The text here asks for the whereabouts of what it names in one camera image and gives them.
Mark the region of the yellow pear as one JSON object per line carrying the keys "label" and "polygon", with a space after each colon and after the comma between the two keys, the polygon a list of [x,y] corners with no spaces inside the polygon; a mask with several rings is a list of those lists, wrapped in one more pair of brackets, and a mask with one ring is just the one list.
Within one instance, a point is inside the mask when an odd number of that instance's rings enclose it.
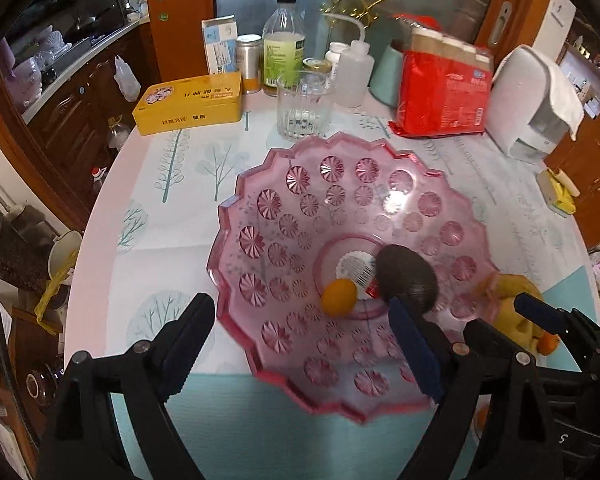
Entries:
{"label": "yellow pear", "polygon": [[493,326],[536,356],[538,354],[536,347],[544,336],[544,330],[515,310],[514,300],[523,292],[536,299],[543,299],[539,289],[525,276],[498,274],[493,287],[493,295],[498,300],[498,315],[494,318]]}

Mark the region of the dark avocado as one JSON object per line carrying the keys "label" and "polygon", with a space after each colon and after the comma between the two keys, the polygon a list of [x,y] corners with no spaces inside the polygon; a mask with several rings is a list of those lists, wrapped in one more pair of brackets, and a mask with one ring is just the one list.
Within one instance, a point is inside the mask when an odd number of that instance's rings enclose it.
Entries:
{"label": "dark avocado", "polygon": [[439,296],[437,275],[417,252],[400,245],[387,245],[375,259],[379,295],[386,304],[399,296],[418,307],[420,313],[431,311]]}

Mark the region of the small orange kumquat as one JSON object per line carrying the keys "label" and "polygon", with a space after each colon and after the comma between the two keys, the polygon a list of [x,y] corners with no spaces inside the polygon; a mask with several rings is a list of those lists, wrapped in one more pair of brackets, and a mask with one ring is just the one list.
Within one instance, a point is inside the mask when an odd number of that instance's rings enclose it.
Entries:
{"label": "small orange kumquat", "polygon": [[321,308],[331,318],[345,318],[358,302],[358,289],[348,278],[331,282],[321,296]]}

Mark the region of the spotted yellow banana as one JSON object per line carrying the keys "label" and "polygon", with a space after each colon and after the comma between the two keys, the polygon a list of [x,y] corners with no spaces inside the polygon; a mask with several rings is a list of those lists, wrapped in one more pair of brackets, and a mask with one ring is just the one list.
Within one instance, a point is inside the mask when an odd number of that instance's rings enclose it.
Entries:
{"label": "spotted yellow banana", "polygon": [[498,272],[491,273],[481,280],[472,290],[476,297],[500,301],[505,295],[500,291],[500,281],[503,275]]}

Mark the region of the small orange mandarin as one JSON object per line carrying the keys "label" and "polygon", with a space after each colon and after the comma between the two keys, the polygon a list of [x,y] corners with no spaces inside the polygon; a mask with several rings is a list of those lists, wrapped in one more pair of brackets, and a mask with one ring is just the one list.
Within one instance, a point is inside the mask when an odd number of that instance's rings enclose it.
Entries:
{"label": "small orange mandarin", "polygon": [[545,332],[536,344],[536,351],[541,356],[550,356],[559,346],[560,338],[557,335]]}

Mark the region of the yellow tissue pack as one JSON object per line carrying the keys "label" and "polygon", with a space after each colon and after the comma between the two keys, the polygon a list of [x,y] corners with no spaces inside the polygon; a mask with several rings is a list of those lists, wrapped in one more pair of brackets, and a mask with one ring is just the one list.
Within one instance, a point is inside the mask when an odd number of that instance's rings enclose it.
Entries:
{"label": "yellow tissue pack", "polygon": [[563,217],[573,216],[576,213],[574,199],[580,195],[580,190],[565,171],[555,172],[550,168],[544,169],[536,175],[536,182],[548,208]]}

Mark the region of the pink plastic fruit bowl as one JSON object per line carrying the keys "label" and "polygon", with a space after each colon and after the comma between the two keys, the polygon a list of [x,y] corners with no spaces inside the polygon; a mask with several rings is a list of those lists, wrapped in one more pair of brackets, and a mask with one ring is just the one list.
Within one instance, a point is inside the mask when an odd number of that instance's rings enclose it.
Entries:
{"label": "pink plastic fruit bowl", "polygon": [[[383,140],[309,138],[243,172],[218,214],[208,260],[218,318],[254,376],[310,413],[361,424],[428,408],[389,326],[375,259],[395,244],[434,268],[430,315],[449,338],[483,315],[472,290],[495,269],[486,227],[443,172]],[[345,318],[321,308],[338,278],[358,289]]]}

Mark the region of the white water dispenser appliance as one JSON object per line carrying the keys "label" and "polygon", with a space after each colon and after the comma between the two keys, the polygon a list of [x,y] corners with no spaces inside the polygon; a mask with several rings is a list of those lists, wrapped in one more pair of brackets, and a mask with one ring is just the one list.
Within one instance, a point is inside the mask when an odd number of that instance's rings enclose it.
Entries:
{"label": "white water dispenser appliance", "polygon": [[504,155],[539,165],[570,136],[567,125],[545,101],[547,70],[524,46],[510,52],[496,70],[486,132]]}

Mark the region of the white cloth cover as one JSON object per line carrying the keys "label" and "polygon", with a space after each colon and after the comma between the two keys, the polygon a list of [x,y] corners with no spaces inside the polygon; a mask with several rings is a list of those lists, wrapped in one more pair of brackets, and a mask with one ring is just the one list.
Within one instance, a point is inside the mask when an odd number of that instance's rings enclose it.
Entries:
{"label": "white cloth cover", "polygon": [[535,48],[524,46],[548,73],[548,90],[545,101],[555,117],[559,118],[568,127],[570,139],[577,140],[578,129],[584,118],[583,105],[578,98],[577,91],[559,66],[547,55]]}

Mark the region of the red paper cup package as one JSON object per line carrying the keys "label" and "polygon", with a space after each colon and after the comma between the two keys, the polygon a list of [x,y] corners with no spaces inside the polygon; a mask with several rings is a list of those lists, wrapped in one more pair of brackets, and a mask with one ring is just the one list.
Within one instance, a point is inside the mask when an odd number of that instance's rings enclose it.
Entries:
{"label": "red paper cup package", "polygon": [[491,52],[442,32],[431,16],[393,18],[403,32],[393,133],[412,139],[482,133],[492,87]]}

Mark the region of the teal ceramic mug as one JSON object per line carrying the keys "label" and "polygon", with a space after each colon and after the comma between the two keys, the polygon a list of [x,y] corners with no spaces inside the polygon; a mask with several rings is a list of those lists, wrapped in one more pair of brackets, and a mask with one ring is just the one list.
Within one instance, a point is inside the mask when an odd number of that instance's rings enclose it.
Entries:
{"label": "teal ceramic mug", "polygon": [[400,42],[385,48],[370,80],[370,94],[382,104],[396,108],[398,105],[403,70],[403,50]]}

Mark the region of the white squeeze wash bottle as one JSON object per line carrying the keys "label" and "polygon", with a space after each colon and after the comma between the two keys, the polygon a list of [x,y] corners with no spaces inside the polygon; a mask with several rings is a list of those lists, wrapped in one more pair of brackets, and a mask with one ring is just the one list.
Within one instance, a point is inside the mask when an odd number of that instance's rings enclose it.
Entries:
{"label": "white squeeze wash bottle", "polygon": [[362,105],[375,60],[370,55],[370,45],[365,41],[365,27],[356,18],[336,13],[324,13],[326,18],[345,21],[358,28],[358,39],[340,54],[335,78],[335,103],[342,107],[355,108]]}

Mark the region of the clear glass tumbler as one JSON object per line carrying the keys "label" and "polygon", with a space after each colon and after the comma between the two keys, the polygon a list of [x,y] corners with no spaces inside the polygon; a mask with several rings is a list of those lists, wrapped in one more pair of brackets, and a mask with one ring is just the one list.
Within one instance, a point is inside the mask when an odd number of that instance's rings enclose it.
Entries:
{"label": "clear glass tumbler", "polygon": [[324,136],[332,112],[332,92],[327,75],[294,70],[277,79],[277,131],[297,141]]}

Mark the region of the small glass jar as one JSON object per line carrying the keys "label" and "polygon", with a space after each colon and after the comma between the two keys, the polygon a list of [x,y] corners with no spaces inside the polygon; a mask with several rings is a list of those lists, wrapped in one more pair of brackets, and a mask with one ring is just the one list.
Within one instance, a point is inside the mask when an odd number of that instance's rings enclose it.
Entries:
{"label": "small glass jar", "polygon": [[302,66],[308,72],[323,74],[327,77],[332,72],[332,63],[321,58],[305,58],[302,61]]}

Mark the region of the clear bottle green label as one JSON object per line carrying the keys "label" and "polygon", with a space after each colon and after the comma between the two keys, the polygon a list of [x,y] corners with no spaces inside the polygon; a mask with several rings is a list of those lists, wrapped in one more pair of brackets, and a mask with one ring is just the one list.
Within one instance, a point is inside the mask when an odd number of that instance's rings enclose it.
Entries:
{"label": "clear bottle green label", "polygon": [[292,84],[300,70],[306,31],[296,3],[276,0],[276,10],[263,27],[262,86],[269,96],[276,96],[279,82]]}

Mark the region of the yellow tin box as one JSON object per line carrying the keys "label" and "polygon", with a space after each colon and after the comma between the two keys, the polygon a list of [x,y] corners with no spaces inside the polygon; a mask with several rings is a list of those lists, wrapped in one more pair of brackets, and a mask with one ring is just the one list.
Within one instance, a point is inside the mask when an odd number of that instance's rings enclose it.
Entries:
{"label": "yellow tin box", "polygon": [[154,84],[133,110],[141,136],[238,122],[242,117],[242,74],[197,76]]}

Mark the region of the silver metal can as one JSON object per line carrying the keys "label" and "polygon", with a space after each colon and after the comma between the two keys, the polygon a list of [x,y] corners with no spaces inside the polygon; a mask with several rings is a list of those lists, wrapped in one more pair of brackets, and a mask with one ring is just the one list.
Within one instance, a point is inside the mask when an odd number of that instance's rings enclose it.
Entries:
{"label": "silver metal can", "polygon": [[261,90],[263,39],[260,35],[240,35],[236,38],[236,63],[242,74],[242,92]]}

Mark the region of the white blue carton box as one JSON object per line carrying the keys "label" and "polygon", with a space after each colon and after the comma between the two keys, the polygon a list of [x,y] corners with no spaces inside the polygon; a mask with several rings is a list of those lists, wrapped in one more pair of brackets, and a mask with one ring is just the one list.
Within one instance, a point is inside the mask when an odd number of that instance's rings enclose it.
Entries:
{"label": "white blue carton box", "polygon": [[210,75],[234,73],[236,65],[237,22],[234,15],[201,22],[204,55]]}

